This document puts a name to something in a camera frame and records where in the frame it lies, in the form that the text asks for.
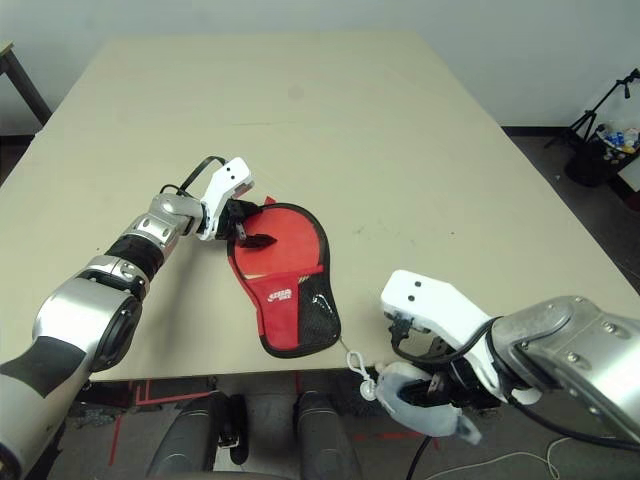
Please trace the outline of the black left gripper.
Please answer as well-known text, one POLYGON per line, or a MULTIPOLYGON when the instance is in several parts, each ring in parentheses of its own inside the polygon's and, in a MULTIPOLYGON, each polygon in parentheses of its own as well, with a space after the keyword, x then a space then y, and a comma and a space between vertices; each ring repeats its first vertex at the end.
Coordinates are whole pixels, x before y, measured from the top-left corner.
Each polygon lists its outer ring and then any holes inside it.
POLYGON ((266 196, 262 204, 229 199, 219 217, 216 239, 236 240, 236 244, 244 249, 262 249, 276 243, 277 239, 268 234, 247 234, 243 224, 245 219, 260 214, 266 206, 275 203, 271 196, 266 196))

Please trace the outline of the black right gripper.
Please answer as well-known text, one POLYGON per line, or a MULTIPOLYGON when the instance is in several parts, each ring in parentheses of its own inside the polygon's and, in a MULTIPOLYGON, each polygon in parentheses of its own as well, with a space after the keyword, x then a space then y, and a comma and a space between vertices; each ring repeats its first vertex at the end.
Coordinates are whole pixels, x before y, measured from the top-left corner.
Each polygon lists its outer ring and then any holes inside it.
MULTIPOLYGON (((435 336, 428 350, 428 358, 434 360, 452 352, 453 348, 443 338, 435 336)), ((501 405, 501 401, 482 385, 467 360, 436 365, 428 371, 432 375, 431 379, 414 380, 405 384, 400 388, 398 397, 417 407, 450 404, 456 408, 486 410, 501 405)))

